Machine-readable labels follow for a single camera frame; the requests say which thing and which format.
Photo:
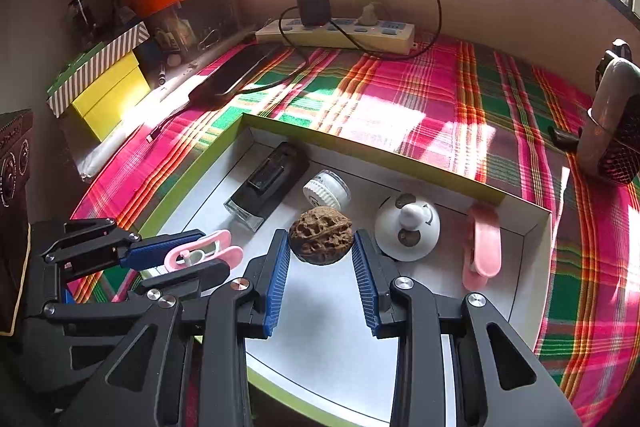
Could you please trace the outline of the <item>brown walnut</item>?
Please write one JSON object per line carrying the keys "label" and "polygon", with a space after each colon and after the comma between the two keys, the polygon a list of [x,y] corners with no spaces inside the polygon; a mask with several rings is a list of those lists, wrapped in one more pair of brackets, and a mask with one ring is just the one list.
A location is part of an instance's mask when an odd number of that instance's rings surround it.
{"label": "brown walnut", "polygon": [[333,265],[352,248],[352,220],[328,206],[311,208],[291,225],[288,243],[300,261]]}

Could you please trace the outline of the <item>plaid pink green cloth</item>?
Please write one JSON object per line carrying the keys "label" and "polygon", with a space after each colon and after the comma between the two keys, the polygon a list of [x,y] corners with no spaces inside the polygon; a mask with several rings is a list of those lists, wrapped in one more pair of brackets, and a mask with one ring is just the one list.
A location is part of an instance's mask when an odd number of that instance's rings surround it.
{"label": "plaid pink green cloth", "polygon": [[137,127],[94,178],[78,219],[141,228],[241,115],[385,148],[468,176],[553,213],[556,243],[536,351],[587,426],[639,421],[639,187],[586,176],[549,139],[582,124],[591,100],[561,77],[453,38],[411,62],[352,51],[284,52],[249,94],[179,115],[152,145]]}

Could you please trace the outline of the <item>striped gift box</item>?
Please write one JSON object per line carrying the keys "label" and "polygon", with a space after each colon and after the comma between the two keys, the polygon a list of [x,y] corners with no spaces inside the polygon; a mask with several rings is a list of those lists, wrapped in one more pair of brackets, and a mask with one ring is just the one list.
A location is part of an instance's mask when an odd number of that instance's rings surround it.
{"label": "striped gift box", "polygon": [[113,41],[98,44],[88,53],[82,54],[48,90],[47,103],[54,117],[60,117],[96,78],[149,38],[149,29],[145,23],[139,22]]}

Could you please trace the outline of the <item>white plug in strip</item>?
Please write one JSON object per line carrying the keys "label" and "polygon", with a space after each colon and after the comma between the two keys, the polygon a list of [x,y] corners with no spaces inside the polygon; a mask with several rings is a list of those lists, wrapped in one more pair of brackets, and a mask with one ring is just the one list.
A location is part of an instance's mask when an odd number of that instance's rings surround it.
{"label": "white plug in strip", "polygon": [[378,24],[378,2],[370,2],[362,8],[357,24],[361,26],[376,26]]}

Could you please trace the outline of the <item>pink clip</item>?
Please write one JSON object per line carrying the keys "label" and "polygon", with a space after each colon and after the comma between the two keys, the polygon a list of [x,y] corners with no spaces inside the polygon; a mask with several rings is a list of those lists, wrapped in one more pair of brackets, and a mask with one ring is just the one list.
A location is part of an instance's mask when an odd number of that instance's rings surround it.
{"label": "pink clip", "polygon": [[462,284],[467,291],[480,291],[499,274],[502,265],[501,231],[494,208],[483,204],[470,207],[463,246]]}
{"label": "pink clip", "polygon": [[208,260],[221,260],[230,269],[234,269],[241,263],[243,256],[243,248],[232,245],[231,232],[217,230],[196,241],[172,248],[165,256],[164,268],[168,272],[175,272]]}

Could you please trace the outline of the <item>yellow box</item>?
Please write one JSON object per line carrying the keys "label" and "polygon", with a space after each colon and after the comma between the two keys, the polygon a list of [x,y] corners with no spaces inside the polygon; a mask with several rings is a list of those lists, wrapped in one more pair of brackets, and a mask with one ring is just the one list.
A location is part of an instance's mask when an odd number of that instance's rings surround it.
{"label": "yellow box", "polygon": [[72,105],[102,142],[149,92],[138,59],[129,52],[82,91]]}

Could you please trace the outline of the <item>green white cardboard box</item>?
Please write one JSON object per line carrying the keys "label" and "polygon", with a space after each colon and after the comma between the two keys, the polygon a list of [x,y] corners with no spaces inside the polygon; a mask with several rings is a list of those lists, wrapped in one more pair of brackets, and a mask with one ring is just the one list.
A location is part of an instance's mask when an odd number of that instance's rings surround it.
{"label": "green white cardboard box", "polygon": [[[346,182],[352,193],[346,212],[356,228],[372,229],[382,202],[401,193],[424,196],[435,206],[437,244],[424,258],[400,262],[399,272],[416,288],[461,301],[473,330],[442,335],[442,359],[450,363],[469,347],[487,351],[478,379],[487,387],[488,409],[480,423],[495,425],[506,414],[511,426],[540,425],[548,403],[536,402],[526,386],[504,389],[498,365],[511,353],[530,355],[535,348],[552,251],[552,216],[544,208],[386,150],[246,114],[180,176],[143,223],[142,235],[226,227],[247,257],[260,255],[273,231],[290,225],[307,208],[303,192],[289,191],[256,232],[234,221],[224,201],[284,141],[307,153],[310,173],[328,169]],[[471,209],[480,204],[497,213],[501,269],[472,292],[462,284],[463,243],[471,230]],[[390,421],[396,355],[395,341],[375,339],[364,323],[350,259],[324,268],[293,260],[276,332],[247,345],[255,386],[331,426]]]}

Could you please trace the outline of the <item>small white ribbed jar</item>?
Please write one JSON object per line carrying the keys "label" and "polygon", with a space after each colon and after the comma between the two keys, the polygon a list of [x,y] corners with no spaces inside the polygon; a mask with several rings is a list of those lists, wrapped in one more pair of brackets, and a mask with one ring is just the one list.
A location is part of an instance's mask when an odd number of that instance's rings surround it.
{"label": "small white ribbed jar", "polygon": [[303,194],[312,207],[326,206],[343,211],[352,194],[346,182],[331,170],[321,170],[303,186]]}

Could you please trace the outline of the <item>white round face toy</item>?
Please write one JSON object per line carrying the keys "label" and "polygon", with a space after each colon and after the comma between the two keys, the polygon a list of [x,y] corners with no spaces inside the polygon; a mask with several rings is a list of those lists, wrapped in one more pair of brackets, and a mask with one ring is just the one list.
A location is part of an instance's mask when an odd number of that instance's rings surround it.
{"label": "white round face toy", "polygon": [[411,193],[387,197],[378,207],[374,238],[386,256],[401,262],[418,261],[437,245],[440,219],[426,199]]}

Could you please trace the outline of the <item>white power strip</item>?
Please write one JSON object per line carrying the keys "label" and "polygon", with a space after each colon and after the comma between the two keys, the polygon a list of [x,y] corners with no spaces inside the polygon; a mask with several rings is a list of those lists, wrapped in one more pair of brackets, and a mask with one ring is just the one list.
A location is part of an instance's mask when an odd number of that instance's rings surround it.
{"label": "white power strip", "polygon": [[360,25],[354,18],[338,18],[322,26],[304,26],[299,17],[273,20],[256,34],[259,43],[293,43],[307,48],[340,48],[376,53],[409,55],[414,50],[413,24],[379,20],[373,26]]}

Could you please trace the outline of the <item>black charger adapter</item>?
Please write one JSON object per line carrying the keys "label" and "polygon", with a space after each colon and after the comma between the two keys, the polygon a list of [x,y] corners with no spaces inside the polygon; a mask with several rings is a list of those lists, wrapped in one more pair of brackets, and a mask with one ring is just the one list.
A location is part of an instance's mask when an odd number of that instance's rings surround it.
{"label": "black charger adapter", "polygon": [[305,27],[323,26],[332,18],[330,0],[296,0],[300,21]]}

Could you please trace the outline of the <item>black smartphone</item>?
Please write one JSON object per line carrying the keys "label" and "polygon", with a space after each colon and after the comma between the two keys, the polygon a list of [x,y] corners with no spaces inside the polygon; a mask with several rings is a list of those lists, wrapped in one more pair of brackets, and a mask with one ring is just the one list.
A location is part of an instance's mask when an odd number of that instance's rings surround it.
{"label": "black smartphone", "polygon": [[243,48],[189,93],[188,107],[201,110],[224,107],[258,74],[259,69],[283,50],[282,44],[273,42]]}

